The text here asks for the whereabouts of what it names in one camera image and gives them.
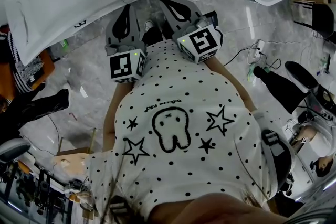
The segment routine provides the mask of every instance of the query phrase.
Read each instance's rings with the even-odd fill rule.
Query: hair
[[[318,177],[324,177],[324,176],[326,176],[327,174],[329,174],[330,169],[331,169],[331,166],[333,165],[333,163],[334,163],[333,160],[330,161],[330,162],[328,163],[328,165],[325,167],[324,170],[320,169],[320,168],[319,168],[319,165],[318,165],[318,163],[317,163],[317,165],[316,165],[316,175],[317,175]]]

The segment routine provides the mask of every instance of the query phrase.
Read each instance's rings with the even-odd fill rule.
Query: marble floor
[[[191,1],[202,13],[213,10],[217,12],[224,33],[224,43],[218,53],[223,64],[258,39],[266,42],[263,53],[267,56],[268,64],[277,58],[281,59],[281,67],[274,71],[285,77],[285,62],[288,60],[301,63],[313,75],[319,71],[321,60],[325,60],[323,40],[316,37],[316,34],[313,35],[311,29],[293,22],[293,18],[297,17],[310,20],[311,15],[304,13],[298,6],[293,6],[288,0],[270,7],[248,0]],[[148,18],[162,23],[163,14],[158,0],[139,0],[133,5],[141,35]],[[96,128],[93,148],[95,152],[102,148],[103,121],[116,87],[116,83],[109,78],[109,63],[104,50],[104,30],[114,13],[102,17],[69,38],[67,50],[60,44],[51,47],[53,54],[61,57],[61,60],[55,63],[55,71],[39,97],[55,94],[69,81],[72,86],[71,107],[50,115],[50,118],[44,117],[28,123],[21,129],[22,135],[34,144],[30,151],[37,162],[55,173],[60,180],[66,181],[69,177],[59,167],[53,167],[52,154],[57,153],[59,137],[64,138],[62,150],[84,147],[89,145],[92,131]],[[266,87],[258,80],[252,83],[247,81],[248,61],[251,60],[248,60],[246,50],[227,68],[247,88],[258,107],[267,108],[273,118],[279,119],[281,126],[286,125],[290,115],[272,98]],[[264,57],[260,64],[265,64]]]

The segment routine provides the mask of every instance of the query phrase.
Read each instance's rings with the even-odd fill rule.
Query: chair
[[[309,27],[318,32],[324,38],[329,38],[334,33],[334,13],[328,5],[315,3],[310,4],[299,1],[294,1],[294,3],[302,4],[304,5],[304,8],[311,9],[313,11],[312,25],[297,21],[294,21],[294,23]]]

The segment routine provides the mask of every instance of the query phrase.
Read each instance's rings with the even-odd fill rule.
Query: plug
[[[261,39],[258,40],[258,44],[257,44],[257,49],[255,50],[255,53],[254,53],[254,57],[255,58],[259,58],[261,57],[261,54],[260,52],[262,52],[262,49],[264,48],[264,45],[265,45],[265,42],[262,41]]]

